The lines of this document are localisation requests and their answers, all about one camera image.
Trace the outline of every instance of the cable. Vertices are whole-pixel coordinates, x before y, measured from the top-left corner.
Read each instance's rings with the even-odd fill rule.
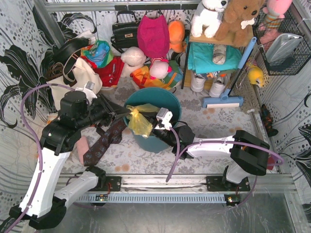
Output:
[[[33,189],[33,192],[31,193],[30,197],[29,197],[29,201],[26,205],[26,208],[24,209],[24,211],[21,213],[21,215],[16,219],[16,221],[5,231],[5,233],[9,233],[18,223],[19,221],[21,221],[21,219],[25,216],[25,214],[27,213],[27,211],[29,210],[29,207],[31,206],[33,199],[35,197],[35,193],[38,189],[39,186],[39,182],[41,179],[41,175],[42,175],[42,170],[43,170],[43,158],[42,158],[42,150],[41,150],[41,145],[40,145],[40,140],[37,136],[37,134],[35,133],[35,131],[31,128],[31,126],[28,124],[26,117],[24,115],[24,105],[25,105],[25,101],[26,99],[35,91],[44,88],[44,87],[48,87],[48,86],[60,86],[63,88],[66,88],[70,91],[74,91],[73,88],[65,86],[65,85],[60,85],[60,84],[43,84],[40,86],[35,87],[34,89],[30,90],[22,99],[21,104],[20,104],[20,114],[21,114],[21,119],[23,121],[23,123],[25,124],[26,128],[30,131],[30,133],[33,135],[33,137],[35,138],[35,142],[37,144],[37,151],[38,151],[38,161],[39,161],[39,173],[38,173],[38,177],[37,180],[35,182],[35,186]]]
[[[174,134],[174,136],[175,136],[175,138],[176,138],[176,142],[177,142],[177,151],[176,151],[175,161],[174,161],[173,166],[172,166],[172,168],[171,168],[171,170],[170,170],[170,172],[169,172],[169,174],[168,174],[168,176],[167,176],[167,178],[166,178],[166,182],[168,182],[168,181],[170,180],[170,178],[172,177],[173,172],[174,172],[174,170],[175,170],[175,167],[176,167],[176,165],[177,165],[178,159],[179,159],[180,156],[181,156],[181,154],[179,153],[179,151],[180,151],[180,142],[179,142],[178,135],[177,135],[175,129],[173,129],[172,127],[170,127],[170,130],[173,132],[173,134]]]
[[[172,168],[166,178],[166,182],[168,182],[171,177],[172,177],[172,174],[174,173],[174,170],[177,166],[177,162],[178,162],[178,159],[181,157],[181,155],[189,148],[189,147],[193,147],[195,145],[201,145],[201,144],[235,144],[235,145],[240,145],[240,146],[247,146],[247,147],[252,147],[252,148],[255,148],[255,149],[259,149],[259,150],[262,150],[264,152],[267,152],[269,154],[271,154],[272,156],[274,156],[275,158],[279,159],[281,162],[280,163],[274,163],[274,164],[268,164],[268,166],[279,166],[279,165],[282,165],[284,164],[284,159],[278,155],[277,153],[271,151],[271,150],[268,150],[266,148],[263,148],[263,147],[260,147],[260,146],[256,146],[256,145],[253,145],[253,144],[249,144],[249,143],[244,143],[244,142],[236,142],[236,141],[221,141],[221,140],[215,140],[215,141],[203,141],[203,142],[195,142],[195,143],[192,143],[191,145],[188,145],[186,146],[179,154],[178,154],[178,151],[180,149],[180,143],[179,143],[179,139],[178,139],[178,135],[176,133],[176,131],[171,128],[171,131],[173,132],[173,134],[175,135],[176,137],[176,140],[177,140],[177,153],[176,153],[176,157],[175,157],[175,161],[172,165]]]

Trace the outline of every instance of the orange stuffed toy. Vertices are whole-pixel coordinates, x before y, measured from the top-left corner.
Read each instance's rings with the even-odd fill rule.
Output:
[[[181,53],[185,51],[186,43],[183,44],[185,37],[185,26],[182,21],[175,20],[169,23],[170,49]]]
[[[223,40],[229,32],[233,32],[235,33],[233,45],[243,46],[264,2],[265,0],[231,0],[215,34],[216,39]]]

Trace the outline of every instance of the shoe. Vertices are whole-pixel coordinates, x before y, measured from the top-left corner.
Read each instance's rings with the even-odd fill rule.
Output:
[[[216,79],[215,82],[213,82],[212,87],[210,88],[209,91],[209,96],[218,98],[220,94],[224,92],[224,89],[225,89],[224,78],[219,77]]]

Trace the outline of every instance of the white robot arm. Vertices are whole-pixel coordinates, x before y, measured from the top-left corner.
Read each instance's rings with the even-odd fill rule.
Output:
[[[88,167],[86,171],[68,186],[55,192],[61,169],[69,157],[76,141],[81,137],[81,130],[104,122],[109,125],[116,118],[129,114],[129,110],[108,102],[98,95],[96,98],[86,90],[68,92],[61,100],[60,119],[47,125],[40,139],[43,154],[43,170],[41,181],[35,193],[31,206],[23,219],[29,219],[29,225],[37,230],[56,227],[65,216],[66,209],[81,195],[95,187],[103,188],[106,185],[105,171],[98,167]],[[152,117],[148,115],[153,125],[152,133],[173,147],[176,154],[176,137],[170,131],[172,113],[161,109]],[[204,142],[215,139],[196,138],[188,125],[175,128],[180,141],[181,150],[195,142]],[[221,138],[222,141],[242,141],[255,145],[269,145],[245,131],[237,131],[234,136]],[[189,147],[181,158],[195,158],[204,156],[231,157],[234,162],[225,170],[225,182],[239,184],[249,174],[265,175],[268,153],[252,148],[241,148],[232,144],[198,144]],[[20,203],[10,210],[10,216],[18,218],[27,207],[30,195],[35,187],[39,173],[39,163],[36,166],[28,192]]]

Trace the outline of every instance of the black bracket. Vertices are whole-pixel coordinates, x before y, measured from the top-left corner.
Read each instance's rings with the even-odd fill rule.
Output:
[[[235,184],[226,180],[226,174],[228,170],[227,166],[225,168],[224,174],[222,176],[207,176],[207,190],[210,192],[246,192],[250,191],[250,185],[248,178],[245,177],[239,184]]]

